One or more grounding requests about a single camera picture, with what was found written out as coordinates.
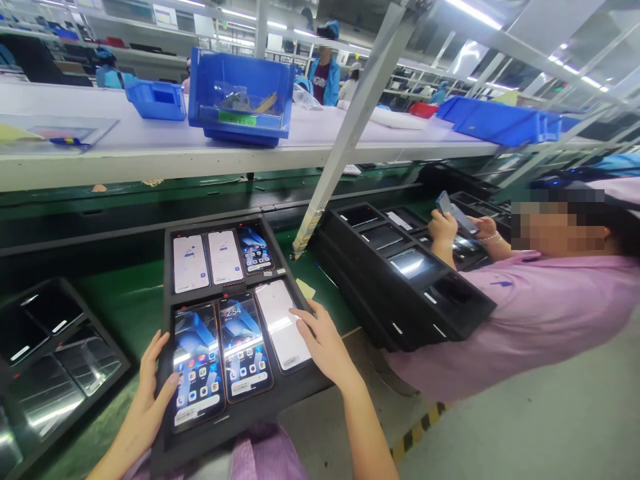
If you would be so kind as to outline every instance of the pink shirt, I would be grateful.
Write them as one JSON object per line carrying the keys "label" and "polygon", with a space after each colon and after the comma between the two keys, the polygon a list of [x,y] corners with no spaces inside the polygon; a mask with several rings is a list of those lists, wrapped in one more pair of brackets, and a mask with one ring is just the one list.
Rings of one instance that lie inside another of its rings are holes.
{"label": "pink shirt", "polygon": [[489,320],[464,342],[387,354],[392,370],[431,400],[451,402],[592,349],[627,324],[640,301],[636,262],[539,257],[524,251],[461,273],[496,302]]}

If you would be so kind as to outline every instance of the finger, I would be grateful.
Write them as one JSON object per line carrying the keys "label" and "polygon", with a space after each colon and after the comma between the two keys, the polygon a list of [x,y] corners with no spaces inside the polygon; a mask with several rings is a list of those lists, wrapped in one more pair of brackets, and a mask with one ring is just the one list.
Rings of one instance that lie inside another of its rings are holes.
{"label": "finger", "polygon": [[178,386],[178,374],[172,373],[165,384],[162,386],[162,390],[158,394],[158,398],[156,398],[152,410],[159,417],[162,417],[165,410],[167,409],[167,405],[171,401],[173,394],[175,393],[175,389]]}

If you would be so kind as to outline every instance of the worker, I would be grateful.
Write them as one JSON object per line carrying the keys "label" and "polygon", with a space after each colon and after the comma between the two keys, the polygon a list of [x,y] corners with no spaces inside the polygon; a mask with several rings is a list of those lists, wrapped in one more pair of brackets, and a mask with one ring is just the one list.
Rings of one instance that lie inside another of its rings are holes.
{"label": "worker", "polygon": [[338,99],[346,101],[353,100],[353,94],[360,80],[360,70],[362,70],[362,64],[360,64],[360,62],[355,62],[351,68],[349,68],[349,80],[340,88]]}
{"label": "worker", "polygon": [[122,89],[137,80],[135,75],[120,72],[115,66],[115,55],[108,47],[100,45],[95,49],[100,65],[95,70],[95,82],[100,88]]}
{"label": "worker", "polygon": [[[317,35],[328,40],[338,40],[340,24],[336,20],[326,22],[317,28]],[[340,91],[340,65],[333,59],[331,47],[320,47],[320,58],[309,68],[309,82],[313,96],[320,105],[334,107],[338,104]]]}
{"label": "worker", "polygon": [[[472,218],[494,263],[461,275],[497,306],[465,341],[387,354],[400,378],[427,398],[457,401],[624,328],[640,300],[640,177],[567,188],[544,191],[545,202],[513,204],[513,243],[522,251],[511,249],[492,218]],[[594,195],[600,201],[587,201]],[[450,214],[432,216],[431,251],[455,269],[458,224]]]}
{"label": "worker", "polygon": [[182,86],[185,89],[185,95],[189,94],[189,90],[191,88],[191,59],[187,59],[187,74],[189,75],[184,82],[182,82]]}
{"label": "worker", "polygon": [[[342,394],[351,444],[353,478],[397,480],[398,473],[364,380],[349,357],[328,312],[319,303],[307,301],[315,316],[304,310],[291,309],[290,312],[300,317],[296,326],[313,361]],[[168,340],[169,332],[160,336],[160,330],[151,340],[140,362],[138,390],[120,432],[87,480],[116,480],[133,478],[134,475],[135,478],[149,478],[146,465],[149,455],[146,452],[160,429],[165,410],[178,386],[179,377],[174,373],[154,399],[156,360]],[[236,439],[231,474],[225,475],[226,478],[302,480],[307,476],[284,430],[278,425],[266,424],[256,426]]]}
{"label": "worker", "polygon": [[438,86],[438,90],[431,96],[428,101],[430,105],[440,105],[444,102],[445,98],[447,98],[447,87],[449,86],[449,82],[446,80],[442,80],[440,85]]}

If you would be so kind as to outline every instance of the phone screen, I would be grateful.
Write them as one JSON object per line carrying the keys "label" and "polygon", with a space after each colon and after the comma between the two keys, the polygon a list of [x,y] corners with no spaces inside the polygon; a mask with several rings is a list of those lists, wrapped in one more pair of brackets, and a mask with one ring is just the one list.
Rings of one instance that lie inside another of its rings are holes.
{"label": "phone screen", "polygon": [[220,330],[228,400],[270,389],[273,377],[252,294],[220,299]]}
{"label": "phone screen", "polygon": [[176,293],[209,286],[207,261],[200,235],[173,239],[173,284]]}
{"label": "phone screen", "polygon": [[240,266],[235,236],[231,230],[209,234],[209,253],[214,284],[242,280],[244,274]]}
{"label": "phone screen", "polygon": [[274,264],[264,238],[250,227],[239,227],[238,238],[247,275],[273,270]]}
{"label": "phone screen", "polygon": [[21,304],[31,318],[57,335],[82,315],[82,308],[58,285],[47,285]]}
{"label": "phone screen", "polygon": [[255,288],[255,296],[282,372],[309,360],[311,354],[307,344],[295,326],[298,317],[289,312],[290,308],[297,307],[285,282],[276,280],[266,285],[258,285]]}
{"label": "phone screen", "polygon": [[173,331],[173,371],[180,374],[173,430],[179,432],[219,415],[226,405],[213,304],[176,311]]}
{"label": "phone screen", "polygon": [[438,205],[438,210],[440,210],[440,213],[442,213],[443,215],[445,213],[452,214],[453,218],[457,220],[458,225],[464,228],[464,230],[472,235],[478,233],[478,227],[475,226],[474,222],[469,220],[469,218],[462,212],[462,210],[460,210],[460,208],[458,208],[457,205],[451,203],[451,200],[449,199],[446,191],[443,191],[435,202]]}
{"label": "phone screen", "polygon": [[18,363],[47,339],[44,330],[15,304],[0,311],[0,326],[0,355],[10,365]]}

